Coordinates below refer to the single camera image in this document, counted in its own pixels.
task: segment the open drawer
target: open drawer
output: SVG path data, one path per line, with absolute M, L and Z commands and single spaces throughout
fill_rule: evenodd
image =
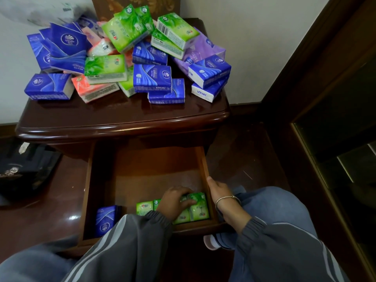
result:
M 204 192 L 210 219 L 174 225 L 175 235 L 205 235 L 224 227 L 212 201 L 203 147 L 162 147 L 130 150 L 124 144 L 93 144 L 88 162 L 80 222 L 79 246 L 95 244 L 97 209 L 122 206 L 122 215 L 136 213 L 136 203 L 162 198 L 172 186 Z

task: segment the barcode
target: barcode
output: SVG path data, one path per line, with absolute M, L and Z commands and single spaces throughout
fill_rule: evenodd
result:
M 103 90 L 99 90 L 99 91 L 96 91 L 94 93 L 91 93 L 91 94 L 87 95 L 85 97 L 85 100 L 90 101 L 90 100 L 92 100 L 94 98 L 97 98 L 97 97 L 103 95 L 103 94 L 106 94 L 107 92 L 109 92 L 111 90 L 114 90 L 115 88 L 116 88 L 115 85 L 108 86 L 107 88 L 105 88 Z
M 161 32 L 161 33 L 163 33 L 164 35 L 168 35 L 168 31 L 169 31 L 169 29 L 164 25 L 164 24 L 162 24 L 162 23 L 159 23 L 158 24 L 158 30 Z

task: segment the white wall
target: white wall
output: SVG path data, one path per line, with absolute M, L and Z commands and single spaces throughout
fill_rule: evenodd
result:
M 328 0 L 182 0 L 232 65 L 230 104 L 260 102 Z
M 94 12 L 91 0 L 62 1 L 82 3 Z M 0 23 L 0 124 L 16 123 L 28 99 L 24 89 L 31 77 L 40 71 L 26 36 L 37 33 L 40 27 L 12 22 L 1 14 Z

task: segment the left hand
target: left hand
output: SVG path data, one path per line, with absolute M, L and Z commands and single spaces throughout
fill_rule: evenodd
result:
M 181 196 L 187 193 L 193 193 L 193 190 L 181 186 L 171 187 L 163 194 L 156 211 L 163 214 L 170 221 L 176 220 L 182 211 L 197 203 L 192 199 L 180 202 Z

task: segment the tissue pack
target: tissue pack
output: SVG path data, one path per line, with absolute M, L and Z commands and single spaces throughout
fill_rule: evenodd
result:
M 185 101 L 184 79 L 172 79 L 171 92 L 152 92 L 147 94 L 150 104 L 180 104 Z
M 146 215 L 154 209 L 153 201 L 141 202 L 136 204 L 136 214 L 139 216 Z
M 204 193 L 188 194 L 188 199 L 194 199 L 197 203 L 190 206 L 189 213 L 191 221 L 199 221 L 209 218 L 208 204 Z
M 51 23 L 49 43 L 51 67 L 83 74 L 88 40 L 74 23 L 65 26 Z
M 215 82 L 213 85 L 203 89 L 200 88 L 196 83 L 192 84 L 192 94 L 199 96 L 200 98 L 207 100 L 210 103 L 213 103 L 215 97 L 221 92 L 222 88 L 227 84 L 229 77 L 226 77 L 223 80 Z
M 151 45 L 178 59 L 183 58 L 184 50 L 180 49 L 175 43 L 169 40 L 164 34 L 162 34 L 158 30 L 155 30 L 152 33 Z
M 72 78 L 72 82 L 78 95 L 85 103 L 89 103 L 119 90 L 119 86 L 116 83 L 90 85 L 84 75 Z
M 133 85 L 136 93 L 172 91 L 171 67 L 164 65 L 135 64 Z
M 133 87 L 133 66 L 128 68 L 128 80 L 119 82 L 118 84 L 128 98 L 136 94 L 135 88 Z
M 198 31 L 176 13 L 159 17 L 157 28 L 182 50 L 191 47 L 199 36 Z
M 200 35 L 197 37 L 194 46 L 187 48 L 182 60 L 174 58 L 174 62 L 180 68 L 185 75 L 188 76 L 188 67 L 202 59 L 205 59 L 212 55 L 218 55 L 225 60 L 226 50 L 211 42 L 202 32 L 197 30 Z
M 186 196 L 182 196 L 180 199 L 180 202 L 185 201 L 187 199 Z M 176 220 L 172 222 L 172 224 L 182 224 L 182 223 L 188 223 L 191 221 L 191 217 L 189 215 L 189 210 L 185 209 L 182 211 L 182 213 L 177 217 Z
M 69 100 L 74 86 L 72 74 L 35 74 L 25 88 L 33 100 Z
M 217 55 L 209 56 L 188 67 L 188 77 L 200 88 L 207 88 L 214 82 L 223 80 L 231 71 L 231 65 Z
M 119 52 L 127 51 L 148 34 L 132 5 L 114 14 L 109 22 L 102 25 L 102 29 Z
M 161 199 L 154 200 L 154 202 L 153 202 L 153 210 L 155 210 L 155 211 L 157 210 L 157 207 L 158 207 L 160 201 L 161 201 Z
M 149 42 L 140 41 L 133 48 L 134 64 L 167 65 L 167 54 L 151 46 Z
M 96 237 L 105 235 L 119 220 L 121 215 L 120 206 L 110 206 L 99 208 L 95 224 Z
M 141 18 L 142 22 L 147 28 L 149 34 L 155 30 L 152 15 L 150 14 L 148 6 L 142 6 L 135 9 L 136 14 Z
M 127 65 L 124 55 L 87 57 L 85 76 L 89 84 L 126 81 Z
M 40 33 L 30 34 L 27 36 L 30 46 L 33 49 L 36 61 L 40 69 L 46 73 L 54 72 L 56 69 L 51 68 L 50 65 L 50 52 L 42 45 L 43 37 Z

